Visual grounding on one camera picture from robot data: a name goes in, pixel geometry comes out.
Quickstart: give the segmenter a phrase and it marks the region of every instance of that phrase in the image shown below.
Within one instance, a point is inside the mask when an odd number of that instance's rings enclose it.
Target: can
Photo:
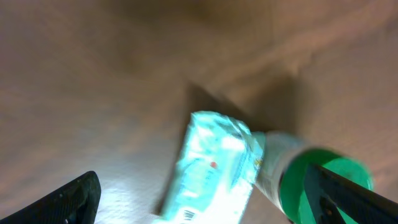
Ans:
[[[308,164],[318,164],[366,189],[373,189],[371,175],[362,163],[287,133],[266,133],[256,187],[294,223],[316,223],[303,188]],[[353,223],[349,216],[343,213],[342,216],[346,223]]]

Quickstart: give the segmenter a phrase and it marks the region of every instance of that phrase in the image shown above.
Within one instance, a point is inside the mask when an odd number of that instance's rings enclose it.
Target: green lid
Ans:
[[[315,223],[303,188],[308,164],[321,165],[367,189],[373,187],[370,174],[360,163],[327,149],[307,150],[290,163],[280,183],[282,209],[295,223]]]

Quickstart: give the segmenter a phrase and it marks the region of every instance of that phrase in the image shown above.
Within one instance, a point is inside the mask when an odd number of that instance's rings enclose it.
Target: barcode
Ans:
[[[194,212],[191,212],[191,211],[188,211],[188,210],[184,211],[184,221],[191,221],[194,216],[195,216]]]

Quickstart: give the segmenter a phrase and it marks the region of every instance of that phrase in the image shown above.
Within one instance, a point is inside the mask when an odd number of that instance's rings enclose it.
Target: brown wooden surface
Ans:
[[[150,223],[190,111],[363,160],[398,201],[394,0],[0,0],[0,218],[87,170]],[[242,223],[286,223],[254,190]]]

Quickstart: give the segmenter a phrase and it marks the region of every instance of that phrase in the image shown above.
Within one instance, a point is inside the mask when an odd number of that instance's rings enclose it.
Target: teal packet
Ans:
[[[263,133],[211,111],[192,113],[156,223],[239,223],[261,167]]]

